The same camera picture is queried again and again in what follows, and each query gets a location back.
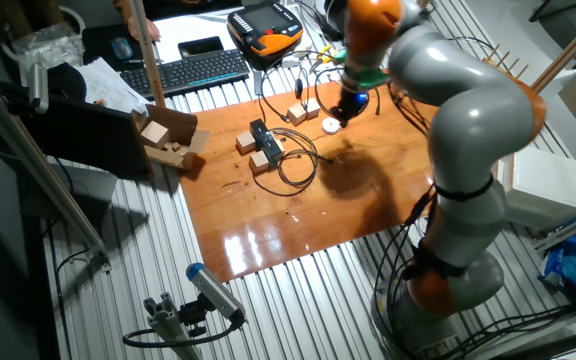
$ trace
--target wooden board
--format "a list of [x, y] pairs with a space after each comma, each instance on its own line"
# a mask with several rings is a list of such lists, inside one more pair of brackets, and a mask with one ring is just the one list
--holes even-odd
[[[322, 103], [330, 108], [340, 87], [319, 86]], [[374, 233], [403, 222], [431, 179], [427, 141], [394, 107], [388, 89], [380, 89], [381, 114], [371, 92], [366, 111], [335, 135], [326, 135], [317, 118], [299, 126], [284, 123], [265, 106], [268, 128], [293, 128], [308, 136], [322, 163], [316, 179], [303, 193], [279, 197], [259, 188], [248, 167], [250, 153], [240, 155], [237, 135], [261, 118], [257, 100], [197, 113], [198, 130], [211, 132], [205, 163], [181, 173], [190, 216], [205, 265], [228, 281], [300, 256]], [[295, 103], [293, 93], [271, 96], [279, 111]], [[431, 119], [436, 108], [419, 105]], [[296, 149], [291, 140], [286, 152]], [[302, 179], [312, 171], [308, 157], [285, 162], [286, 175]], [[295, 189], [281, 181], [276, 169], [258, 181], [277, 192]]]

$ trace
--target keyboard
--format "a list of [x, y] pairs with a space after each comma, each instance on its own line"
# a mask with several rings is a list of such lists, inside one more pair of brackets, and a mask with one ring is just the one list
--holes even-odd
[[[219, 51], [196, 58], [158, 65], [165, 96], [179, 95], [248, 78], [248, 67], [239, 50]], [[119, 74], [135, 91], [148, 100], [154, 98], [146, 69]]]

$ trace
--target black phone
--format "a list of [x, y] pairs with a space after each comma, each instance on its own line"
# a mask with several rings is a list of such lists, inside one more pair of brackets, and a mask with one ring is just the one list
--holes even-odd
[[179, 43], [177, 47], [179, 48], [179, 53], [181, 54], [182, 59], [194, 57], [199, 59], [202, 55], [224, 50], [224, 46], [221, 44], [219, 36]]

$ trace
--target paper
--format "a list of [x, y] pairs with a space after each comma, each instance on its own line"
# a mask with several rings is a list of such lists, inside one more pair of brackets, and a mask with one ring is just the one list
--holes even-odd
[[[157, 25], [159, 33], [161, 34], [161, 39], [155, 43], [159, 58], [166, 63], [181, 60], [179, 43], [205, 39], [212, 36], [219, 36], [224, 50], [236, 49], [237, 47], [232, 41], [228, 33], [228, 26], [226, 25], [226, 17], [230, 11], [232, 11], [232, 9], [223, 15], [213, 15], [210, 17], [187, 15], [155, 21], [155, 25]], [[223, 18], [223, 23], [216, 21], [218, 18]]]
[[86, 66], [75, 67], [86, 82], [86, 102], [94, 104], [104, 99], [104, 105], [110, 109], [130, 113], [136, 110], [140, 113], [146, 111], [149, 103], [139, 95], [108, 65], [99, 58]]

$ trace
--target desk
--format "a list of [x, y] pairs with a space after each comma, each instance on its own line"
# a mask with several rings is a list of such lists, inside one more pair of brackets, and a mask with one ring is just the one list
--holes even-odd
[[[335, 82], [319, 86], [322, 103], [339, 98]], [[318, 152], [333, 159], [320, 163], [315, 181], [303, 193], [279, 197], [259, 188], [248, 167], [250, 154], [240, 155], [235, 137], [261, 117], [256, 100], [197, 113], [198, 129], [211, 131], [201, 156], [202, 167], [181, 179], [204, 263], [221, 281], [228, 281], [300, 256], [402, 223], [429, 186], [431, 172], [426, 139], [397, 111], [388, 89], [381, 93], [381, 115], [375, 115], [372, 92], [366, 111], [336, 135], [321, 130], [318, 118], [296, 129], [313, 140]], [[294, 94], [268, 101], [285, 111]], [[264, 104], [267, 126], [290, 127]], [[435, 108], [421, 105], [428, 119]], [[286, 151], [297, 147], [284, 143]], [[286, 175], [304, 178], [312, 169], [306, 157], [285, 163]], [[281, 193], [276, 169], [258, 180]]]

